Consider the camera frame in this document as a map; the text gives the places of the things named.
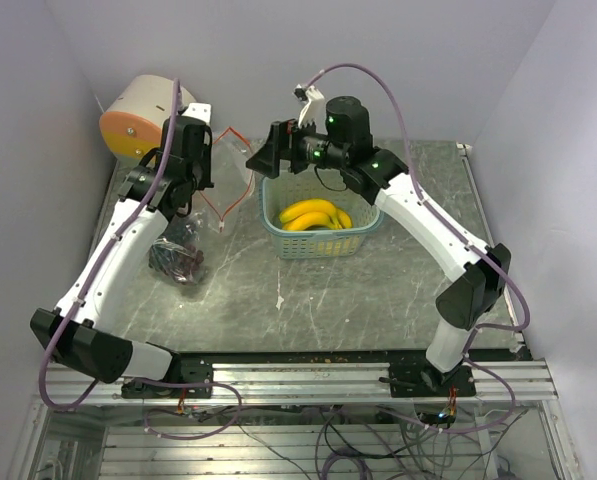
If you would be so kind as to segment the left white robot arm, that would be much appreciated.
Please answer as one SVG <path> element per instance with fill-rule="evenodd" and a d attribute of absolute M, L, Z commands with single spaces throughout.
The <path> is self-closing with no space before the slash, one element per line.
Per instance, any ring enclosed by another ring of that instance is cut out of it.
<path fill-rule="evenodd" d="M 107 230 L 74 285 L 30 326 L 51 360 L 99 382 L 144 377 L 160 397 L 181 387 L 170 351 L 114 335 L 126 287 L 154 241 L 192 195 L 212 187 L 212 132 L 202 119 L 179 115 L 163 124 L 162 143 L 125 177 Z"/>

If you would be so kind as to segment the yellow banana bunch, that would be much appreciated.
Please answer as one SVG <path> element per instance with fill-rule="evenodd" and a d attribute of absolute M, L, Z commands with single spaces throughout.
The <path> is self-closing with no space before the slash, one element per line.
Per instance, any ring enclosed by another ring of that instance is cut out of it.
<path fill-rule="evenodd" d="M 350 229 L 351 217 L 332 202 L 312 198 L 295 202 L 278 215 L 278 220 L 285 231 L 306 231 L 313 228 L 330 230 Z"/>

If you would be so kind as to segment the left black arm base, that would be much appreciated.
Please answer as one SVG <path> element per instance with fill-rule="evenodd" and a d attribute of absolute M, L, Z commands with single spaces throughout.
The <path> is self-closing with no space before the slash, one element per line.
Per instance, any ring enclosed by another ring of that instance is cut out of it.
<path fill-rule="evenodd" d="M 179 398 L 183 393 L 191 399 L 208 399 L 212 393 L 210 383 L 213 382 L 213 368 L 203 358 L 196 354 L 184 352 L 175 354 L 173 364 L 169 367 L 162 382 L 170 384 L 198 383 L 186 391 L 181 388 L 155 386 L 141 380 L 129 380 L 121 387 L 123 399 L 173 399 Z"/>

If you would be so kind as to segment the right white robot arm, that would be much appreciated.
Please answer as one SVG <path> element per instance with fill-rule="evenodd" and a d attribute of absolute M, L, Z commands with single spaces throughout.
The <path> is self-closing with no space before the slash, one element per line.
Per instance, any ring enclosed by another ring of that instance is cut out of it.
<path fill-rule="evenodd" d="M 286 160 L 298 174 L 310 166 L 339 172 L 345 186 L 407 230 L 438 263 L 450 284 L 436 300 L 441 316 L 418 373 L 428 394 L 454 383 L 479 317 L 502 295 L 511 254 L 487 243 L 417 192 L 412 170 L 393 152 L 375 146 L 368 110 L 352 96 L 309 99 L 296 119 L 276 121 L 246 166 L 269 179 Z"/>

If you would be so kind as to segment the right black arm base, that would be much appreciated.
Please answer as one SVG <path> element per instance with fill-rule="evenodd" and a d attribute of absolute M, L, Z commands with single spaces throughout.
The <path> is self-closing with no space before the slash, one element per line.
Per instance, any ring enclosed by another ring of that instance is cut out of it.
<path fill-rule="evenodd" d="M 473 397 L 476 395 L 472 370 L 459 364 L 449 372 L 440 372 L 425 357 L 405 357 L 388 367 L 378 381 L 390 388 L 392 398 Z"/>

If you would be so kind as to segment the light blue plastic basket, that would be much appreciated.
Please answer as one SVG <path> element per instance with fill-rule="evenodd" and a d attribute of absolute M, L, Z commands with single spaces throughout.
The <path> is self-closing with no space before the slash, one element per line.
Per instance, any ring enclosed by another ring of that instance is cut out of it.
<path fill-rule="evenodd" d="M 344 230 L 312 229 L 287 232 L 279 214 L 295 202 L 322 198 L 345 211 L 352 227 Z M 347 190 L 336 170 L 309 169 L 299 174 L 283 171 L 275 179 L 264 178 L 259 188 L 260 220 L 271 235 L 282 259 L 315 259 L 350 256 L 383 221 L 383 213 L 361 196 Z"/>

